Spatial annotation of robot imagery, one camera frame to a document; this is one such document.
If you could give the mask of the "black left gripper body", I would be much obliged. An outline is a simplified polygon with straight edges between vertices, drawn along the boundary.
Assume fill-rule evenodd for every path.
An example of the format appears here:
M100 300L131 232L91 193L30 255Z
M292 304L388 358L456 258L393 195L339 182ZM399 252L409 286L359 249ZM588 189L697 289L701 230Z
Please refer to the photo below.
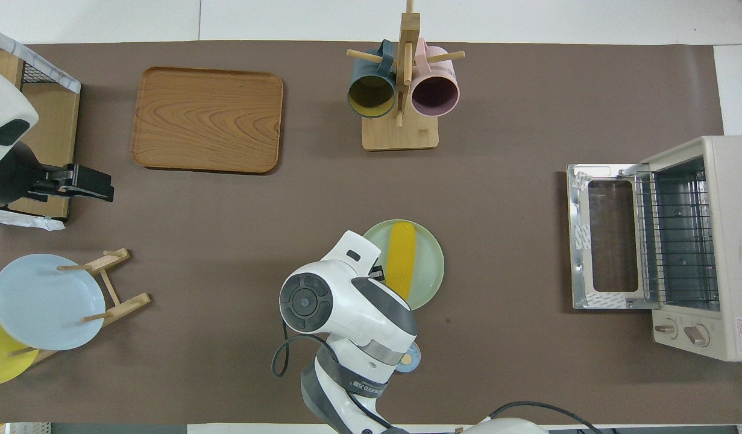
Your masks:
M18 141L0 161L0 207L25 197L45 203L48 201L45 195L32 193L34 185L45 178L45 165L29 146Z

